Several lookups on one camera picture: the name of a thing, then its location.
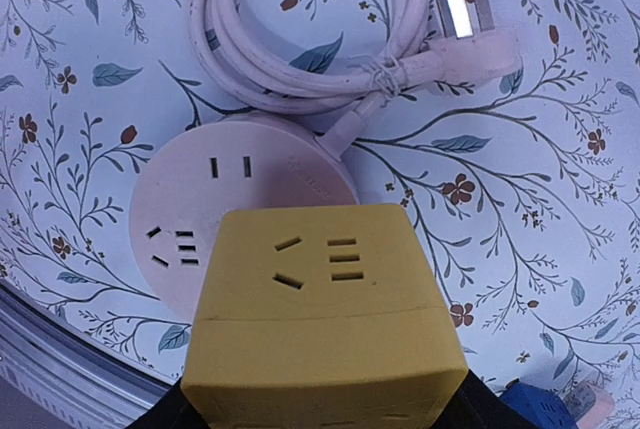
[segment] power socket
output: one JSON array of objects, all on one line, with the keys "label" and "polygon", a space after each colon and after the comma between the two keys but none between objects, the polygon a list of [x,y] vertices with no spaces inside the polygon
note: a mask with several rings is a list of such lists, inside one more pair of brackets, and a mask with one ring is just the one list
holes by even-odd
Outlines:
[{"label": "power socket", "polygon": [[397,205],[225,217],[182,390],[216,429],[422,429],[467,374]]},{"label": "power socket", "polygon": [[220,221],[230,211],[357,204],[345,166],[282,118],[231,116],[186,132],[134,189],[131,246],[154,293],[191,322]]}]

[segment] yellow plug converter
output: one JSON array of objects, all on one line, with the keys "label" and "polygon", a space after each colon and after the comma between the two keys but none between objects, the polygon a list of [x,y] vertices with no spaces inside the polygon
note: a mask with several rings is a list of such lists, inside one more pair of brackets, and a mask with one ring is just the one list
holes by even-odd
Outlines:
[{"label": "yellow plug converter", "polygon": [[182,381],[210,427],[424,429],[467,372],[400,206],[222,221]]}]

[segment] floral tablecloth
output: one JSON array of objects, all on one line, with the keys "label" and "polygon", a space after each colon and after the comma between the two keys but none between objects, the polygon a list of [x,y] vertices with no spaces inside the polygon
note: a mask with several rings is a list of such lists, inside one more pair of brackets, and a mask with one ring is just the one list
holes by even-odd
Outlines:
[{"label": "floral tablecloth", "polygon": [[[566,391],[590,377],[618,401],[606,427],[636,427],[640,0],[492,3],[499,25],[518,28],[524,70],[403,93],[347,163],[363,202],[406,207],[492,388],[520,377]],[[188,4],[0,0],[3,283],[167,381],[190,324],[137,269],[132,189],[170,139],[247,110],[199,67]],[[379,50],[392,11],[391,0],[238,7],[261,43],[319,72]],[[425,44],[439,32],[434,17]]]}]

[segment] round pink power strip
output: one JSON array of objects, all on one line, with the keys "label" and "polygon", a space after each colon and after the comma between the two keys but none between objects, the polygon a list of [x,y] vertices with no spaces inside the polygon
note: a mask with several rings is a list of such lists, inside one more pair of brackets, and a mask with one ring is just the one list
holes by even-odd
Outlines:
[{"label": "round pink power strip", "polygon": [[225,214],[357,203],[345,166],[309,131],[232,116],[178,136],[147,164],[131,201],[131,246],[155,294],[191,322]]}]

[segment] blue object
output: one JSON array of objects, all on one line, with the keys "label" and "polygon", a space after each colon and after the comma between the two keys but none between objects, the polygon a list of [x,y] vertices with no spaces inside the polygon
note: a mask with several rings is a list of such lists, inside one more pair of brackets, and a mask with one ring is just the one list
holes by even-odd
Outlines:
[{"label": "blue object", "polygon": [[578,429],[562,400],[549,391],[518,382],[500,400],[540,429]]}]

